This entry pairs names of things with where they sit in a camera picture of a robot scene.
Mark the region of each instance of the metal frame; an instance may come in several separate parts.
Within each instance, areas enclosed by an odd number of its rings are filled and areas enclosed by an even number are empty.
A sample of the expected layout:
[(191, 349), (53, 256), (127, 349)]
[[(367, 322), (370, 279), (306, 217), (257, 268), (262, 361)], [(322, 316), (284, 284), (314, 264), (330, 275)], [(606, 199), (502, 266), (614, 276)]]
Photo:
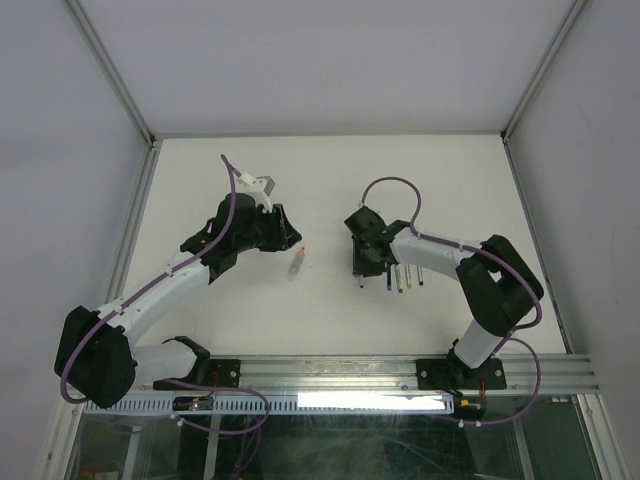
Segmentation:
[(538, 262), (540, 263), (540, 268), (542, 269), (542, 275), (544, 276), (545, 285), (547, 287), (547, 293), (549, 294), (549, 298), (551, 300), (551, 305), (553, 306), (554, 313), (556, 314), (556, 319), (558, 321), (558, 328), (560, 329), (560, 335), (562, 335), (562, 341), (564, 343), (564, 347), (567, 350), (567, 353), (575, 352), (575, 348), (573, 345), (573, 341), (571, 339), (570, 332), (565, 328), (562, 322), (562, 314), (560, 309), (558, 308), (558, 303), (556, 302), (555, 293), (553, 291), (553, 285), (549, 280), (549, 270), (547, 269), (544, 256), (542, 255), (542, 249), (540, 247), (541, 238), (539, 234), (539, 229), (536, 227), (533, 216), (531, 215), (531, 209), (529, 208), (530, 202), (527, 200), (527, 194), (522, 188), (522, 177), (520, 176), (520, 172), (518, 171), (515, 162), (513, 161), (513, 156), (511, 155), (510, 142), (508, 139), (504, 141), (504, 150), (507, 154), (507, 161), (509, 162), (509, 168), (511, 169), (511, 175), (513, 176), (513, 181), (516, 185), (516, 190), (518, 192), (518, 197), (520, 198), (520, 204), (522, 205), (522, 210), (524, 211), (524, 217), (527, 221), (527, 226), (529, 227), (529, 233), (531, 234), (531, 240), (533, 241), (533, 247), (536, 251), (536, 256), (538, 257)]
[[(116, 251), (111, 275), (109, 276), (109, 284), (104, 293), (105, 303), (116, 298), (124, 289), (161, 145), (161, 142), (155, 142), (146, 148), (134, 195), (129, 204), (129, 211), (124, 223), (122, 240)], [(58, 400), (44, 449), (38, 457), (39, 461), (34, 478), (47, 480), (64, 478), (67, 463), (72, 454), (73, 441), (78, 431), (82, 410), (82, 405), (68, 404), (62, 398)]]
[(599, 395), (577, 395), (586, 437), (603, 480), (630, 479), (631, 472), (611, 428), (607, 411)]
[[(438, 394), (418, 390), (415, 361), (442, 358), (440, 355), (403, 356), (244, 356), (240, 386), (264, 394), (302, 391), (348, 390), (385, 394)], [(487, 392), (492, 396), (522, 396), (533, 391), (535, 366), (530, 355), (500, 357), (506, 390)], [(586, 355), (540, 355), (540, 395), (597, 394), (599, 387)], [(463, 391), (466, 394), (476, 392)]]
[(549, 72), (549, 69), (553, 65), (554, 60), (558, 56), (558, 53), (562, 49), (562, 46), (564, 45), (566, 39), (569, 37), (569, 34), (573, 30), (573, 27), (575, 26), (578, 18), (580, 18), (580, 15), (584, 11), (588, 3), (589, 0), (574, 0), (569, 7), (569, 10), (567, 10), (567, 13), (562, 19), (562, 22), (560, 22), (560, 26), (553, 35), (549, 46), (542, 55), (538, 66), (534, 70), (533, 75), (531, 76), (531, 80), (529, 80), (529, 83), (527, 84), (522, 97), (520, 97), (520, 100), (518, 100), (518, 105), (516, 106), (513, 114), (511, 115), (511, 118), (504, 128), (504, 133), (502, 134), (502, 136), (505, 141), (508, 141), (509, 138), (511, 138), (511, 135), (518, 125), (518, 122), (529, 108), (529, 105), (535, 98), (536, 93), (542, 87), (542, 81)]
[(149, 126), (145, 121), (142, 113), (138, 109), (136, 102), (133, 100), (127, 85), (124, 83), (120, 72), (116, 68), (116, 65), (113, 63), (107, 48), (104, 46), (104, 43), (100, 39), (96, 28), (93, 26), (89, 15), (87, 15), (87, 11), (82, 6), (80, 0), (62, 0), (64, 5), (67, 7), (67, 11), (71, 16), (72, 20), (80, 30), (80, 34), (84, 38), (85, 43), (91, 50), (91, 53), (95, 57), (102, 73), (111, 85), (113, 89), (113, 93), (118, 97), (120, 104), (131, 118), (131, 121), (138, 129), (144, 141), (151, 145), (153, 144), (153, 134), (149, 130)]
[(527, 446), (527, 437), (524, 434), (522, 420), (519, 418), (516, 418), (513, 421), (513, 433), (516, 437), (516, 446), (518, 447), (518, 456), (520, 457), (520, 465), (522, 466), (524, 480), (535, 480), (536, 477), (533, 474), (529, 447)]

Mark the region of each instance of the marker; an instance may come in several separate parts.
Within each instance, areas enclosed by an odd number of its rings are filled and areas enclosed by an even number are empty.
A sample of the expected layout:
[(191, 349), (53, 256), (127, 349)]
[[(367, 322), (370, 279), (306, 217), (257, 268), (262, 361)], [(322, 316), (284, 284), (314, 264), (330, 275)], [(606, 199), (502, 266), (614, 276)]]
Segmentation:
[(393, 290), (391, 286), (391, 265), (387, 264), (387, 292)]
[(400, 275), (400, 267), (398, 265), (393, 266), (393, 270), (396, 272), (396, 287), (398, 287), (398, 293), (404, 292), (402, 289), (402, 276)]
[(300, 267), (302, 266), (302, 262), (304, 262), (304, 257), (305, 257), (305, 250), (304, 250), (304, 247), (302, 247), (300, 250), (298, 250), (298, 253), (296, 253), (296, 256), (293, 257), (293, 261), (291, 262), (291, 266), (289, 267), (289, 271), (287, 272), (286, 278), (290, 282), (295, 280), (296, 276), (298, 275), (298, 272), (300, 272)]
[(404, 266), (404, 276), (407, 277), (407, 288), (413, 287), (413, 284), (411, 283), (411, 268), (409, 265)]

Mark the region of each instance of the enclosure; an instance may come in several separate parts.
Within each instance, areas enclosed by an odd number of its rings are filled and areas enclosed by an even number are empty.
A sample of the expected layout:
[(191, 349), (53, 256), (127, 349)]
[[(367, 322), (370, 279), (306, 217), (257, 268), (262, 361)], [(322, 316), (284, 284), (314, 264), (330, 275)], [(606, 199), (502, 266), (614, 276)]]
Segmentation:
[[(639, 20), (622, 0), (5, 2), (3, 478), (638, 476)], [(242, 253), (141, 343), (189, 336), (271, 411), (148, 385), (110, 410), (64, 402), (65, 317), (162, 271), (229, 192), (221, 154), (273, 177), (303, 240)], [(483, 422), (513, 421), (460, 428), (455, 397), (424, 388), (419, 362), (472, 319), (459, 284), (352, 274), (344, 220), (385, 176), (421, 192), (421, 232), (504, 235), (542, 281), (543, 321), (516, 335), (539, 392), (509, 342), (505, 388), (479, 393)], [(367, 205), (409, 220), (415, 197), (387, 182)], [(218, 436), (176, 412), (226, 430), (270, 415)]]

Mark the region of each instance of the pen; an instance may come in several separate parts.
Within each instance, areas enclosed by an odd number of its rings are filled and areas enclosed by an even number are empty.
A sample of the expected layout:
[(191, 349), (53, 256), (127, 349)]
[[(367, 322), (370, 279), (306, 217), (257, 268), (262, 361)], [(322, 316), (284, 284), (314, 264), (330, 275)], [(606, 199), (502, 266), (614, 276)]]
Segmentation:
[(400, 267), (398, 265), (393, 266), (394, 271), (396, 272), (396, 287), (398, 287), (398, 293), (404, 292), (402, 289), (402, 276), (400, 275)]
[(404, 266), (404, 276), (407, 277), (407, 288), (413, 287), (411, 283), (411, 267), (409, 265)]

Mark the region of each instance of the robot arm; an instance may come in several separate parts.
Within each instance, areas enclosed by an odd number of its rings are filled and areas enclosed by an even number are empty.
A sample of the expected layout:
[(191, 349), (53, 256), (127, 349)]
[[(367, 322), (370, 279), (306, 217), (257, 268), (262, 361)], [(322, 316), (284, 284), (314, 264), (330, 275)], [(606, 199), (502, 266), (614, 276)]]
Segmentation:
[(285, 251), (302, 239), (289, 223), (283, 206), (271, 203), (269, 195), (275, 183), (270, 177), (237, 176), (233, 220), (218, 244), (207, 248), (229, 216), (230, 195), (220, 203), (216, 216), (189, 237), (158, 274), (135, 289), (133, 296), (95, 311), (78, 307), (67, 316), (54, 368), (60, 376), (87, 332), (117, 312), (83, 348), (69, 373), (69, 383), (99, 407), (112, 406), (136, 385), (166, 378), (201, 383), (210, 373), (206, 349), (187, 337), (137, 347), (142, 335), (177, 303), (233, 267), (239, 253), (254, 248)]
[[(354, 275), (382, 275), (387, 265), (405, 264), (460, 282), (474, 319), (447, 356), (452, 377), (468, 377), (482, 366), (534, 306), (523, 286), (497, 263), (477, 253), (418, 238), (408, 222), (396, 220), (387, 226), (377, 213), (363, 206), (345, 224), (353, 238)], [(542, 286), (506, 238), (493, 235), (486, 242), (451, 240), (499, 257), (524, 278), (538, 299), (542, 298)], [(492, 274), (500, 276), (496, 280)], [(448, 383), (460, 382), (453, 378)]]

